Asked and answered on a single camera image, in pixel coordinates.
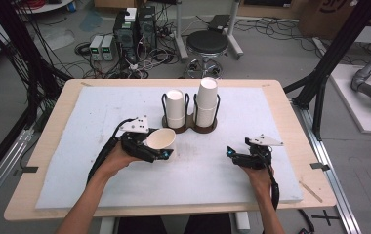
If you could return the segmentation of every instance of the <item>black pants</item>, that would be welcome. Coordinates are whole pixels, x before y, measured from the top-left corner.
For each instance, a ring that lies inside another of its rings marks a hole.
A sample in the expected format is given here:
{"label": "black pants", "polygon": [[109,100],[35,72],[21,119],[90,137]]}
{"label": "black pants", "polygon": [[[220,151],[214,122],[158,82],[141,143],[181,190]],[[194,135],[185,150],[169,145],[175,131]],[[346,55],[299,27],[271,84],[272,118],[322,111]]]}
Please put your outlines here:
{"label": "black pants", "polygon": [[[192,214],[184,234],[230,234],[228,213]],[[118,234],[167,234],[161,216],[121,217]]]}

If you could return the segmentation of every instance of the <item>black pole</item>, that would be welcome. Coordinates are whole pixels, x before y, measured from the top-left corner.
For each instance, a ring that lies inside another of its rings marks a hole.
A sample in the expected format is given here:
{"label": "black pole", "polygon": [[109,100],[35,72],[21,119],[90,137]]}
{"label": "black pole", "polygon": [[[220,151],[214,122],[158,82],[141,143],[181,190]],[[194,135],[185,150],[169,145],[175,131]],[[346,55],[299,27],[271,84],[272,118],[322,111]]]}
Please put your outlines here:
{"label": "black pole", "polygon": [[289,93],[304,86],[299,95],[293,99],[293,103],[303,109],[308,109],[310,102],[316,96],[312,130],[318,140],[321,140],[320,124],[326,82],[369,20],[371,20],[371,0],[360,0],[316,69],[309,76],[284,88],[284,91]]}

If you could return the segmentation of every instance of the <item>white board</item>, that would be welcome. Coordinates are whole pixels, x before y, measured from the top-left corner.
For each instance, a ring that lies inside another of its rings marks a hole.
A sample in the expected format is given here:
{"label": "white board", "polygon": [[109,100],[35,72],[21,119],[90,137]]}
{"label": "white board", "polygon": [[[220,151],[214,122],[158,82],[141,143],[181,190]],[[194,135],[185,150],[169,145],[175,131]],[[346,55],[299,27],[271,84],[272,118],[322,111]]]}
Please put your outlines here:
{"label": "white board", "polygon": [[[353,75],[362,66],[338,65],[332,72],[332,80],[358,128],[371,134],[371,98],[350,87]],[[371,77],[366,81],[371,85]]]}
{"label": "white board", "polygon": [[[52,157],[36,208],[74,205],[98,153],[122,120],[147,115],[151,128],[161,128],[161,96],[170,89],[85,87]],[[180,89],[193,97],[198,88]],[[100,207],[255,202],[247,175],[226,156],[227,146],[248,153],[245,137],[265,134],[281,140],[279,132],[262,89],[219,88],[219,95],[214,132],[203,135],[188,129],[177,135],[178,156],[173,162],[132,163],[108,182]],[[284,147],[273,148],[272,164],[281,202],[301,201]]]}

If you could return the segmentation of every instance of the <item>round stool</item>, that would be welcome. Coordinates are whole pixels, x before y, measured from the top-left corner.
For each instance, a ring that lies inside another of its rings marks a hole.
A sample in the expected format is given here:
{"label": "round stool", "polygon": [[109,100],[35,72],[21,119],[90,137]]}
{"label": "round stool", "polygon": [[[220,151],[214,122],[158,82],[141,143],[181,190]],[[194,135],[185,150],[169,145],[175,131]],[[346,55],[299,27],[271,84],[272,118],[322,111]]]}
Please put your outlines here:
{"label": "round stool", "polygon": [[224,35],[215,31],[196,31],[187,37],[186,46],[189,51],[201,56],[199,59],[193,59],[186,67],[185,72],[191,78],[222,77],[222,66],[210,58],[225,53],[228,40]]}

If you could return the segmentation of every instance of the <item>paper cup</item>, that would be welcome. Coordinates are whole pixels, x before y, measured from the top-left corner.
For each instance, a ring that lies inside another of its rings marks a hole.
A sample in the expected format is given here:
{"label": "paper cup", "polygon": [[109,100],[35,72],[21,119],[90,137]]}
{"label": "paper cup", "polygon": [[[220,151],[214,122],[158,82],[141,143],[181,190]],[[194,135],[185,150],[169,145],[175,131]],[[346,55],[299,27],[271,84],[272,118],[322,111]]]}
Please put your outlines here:
{"label": "paper cup", "polygon": [[180,90],[170,90],[167,92],[166,114],[170,119],[181,119],[186,115],[185,98]]}
{"label": "paper cup", "polygon": [[217,103],[217,81],[207,77],[201,79],[200,87],[197,93],[198,107],[203,109],[211,109]]}
{"label": "paper cup", "polygon": [[146,139],[146,145],[153,149],[173,149],[168,161],[172,161],[177,155],[176,149],[176,133],[172,129],[159,129],[153,132]]}
{"label": "paper cup", "polygon": [[167,118],[167,125],[169,128],[177,129],[182,127],[186,123],[186,116],[184,115],[183,118],[180,119],[172,119]]}
{"label": "paper cup", "polygon": [[210,127],[214,121],[214,115],[216,114],[216,108],[217,106],[211,109],[203,109],[203,108],[198,107],[198,111],[196,111],[197,107],[194,106],[193,119],[194,119],[195,125],[202,127],[202,128]]}

